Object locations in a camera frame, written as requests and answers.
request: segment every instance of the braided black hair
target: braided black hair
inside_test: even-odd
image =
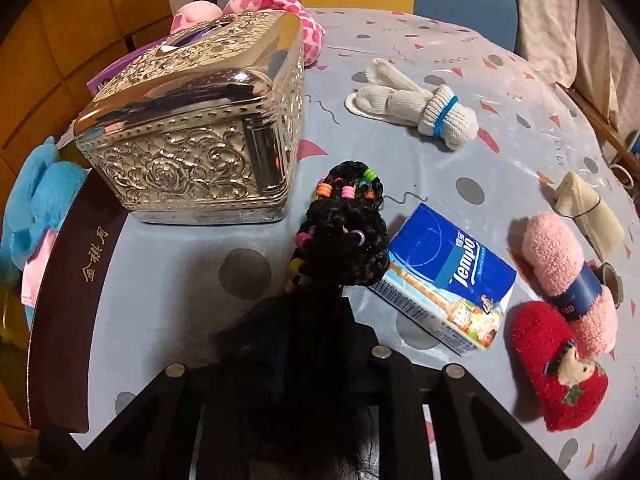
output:
[[[300,226],[292,290],[261,301],[218,337],[244,414],[254,456],[296,478],[361,476],[372,427],[350,388],[345,285],[372,285],[389,264],[383,187],[362,162],[333,168]]]

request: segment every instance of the ornate metal box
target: ornate metal box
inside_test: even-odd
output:
[[[296,164],[303,79],[296,16],[222,16],[109,81],[76,120],[76,144],[143,222],[276,221]]]

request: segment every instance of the tempo tissue pack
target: tempo tissue pack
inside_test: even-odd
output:
[[[457,354],[489,348],[514,269],[424,204],[391,240],[389,253],[389,270],[373,291]]]

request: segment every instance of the green leaf embroidery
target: green leaf embroidery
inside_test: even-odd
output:
[[[569,391],[564,396],[564,399],[562,399],[562,402],[569,406],[575,406],[583,393],[584,390],[580,387],[580,384],[574,384],[574,386],[569,388]]]

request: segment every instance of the tablecloth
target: tablecloth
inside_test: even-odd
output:
[[[382,215],[391,232],[419,202],[463,228],[505,261],[526,219],[551,210],[545,184],[577,171],[625,228],[610,258],[625,285],[614,352],[599,357],[610,378],[604,402],[582,427],[549,433],[536,415],[532,389],[512,362],[503,330],[491,348],[457,357],[366,288],[348,292],[356,319],[382,344],[418,364],[460,362],[524,425],[572,480],[606,478],[640,422],[640,222],[604,163],[593,130],[577,107],[511,52],[449,23],[376,10],[315,9],[327,31],[318,63],[306,70],[303,140],[287,217],[265,225],[181,227],[129,216],[110,263],[95,321],[90,358],[87,445],[163,367],[216,358],[213,336],[259,298],[277,294],[293,237],[318,178],[333,165],[362,160],[385,186]],[[351,115],[344,97],[366,81],[364,69],[384,57],[427,89],[446,83],[478,115],[478,138],[457,152],[415,130]],[[575,225],[587,260],[595,258]],[[510,305],[536,298],[518,277]]]

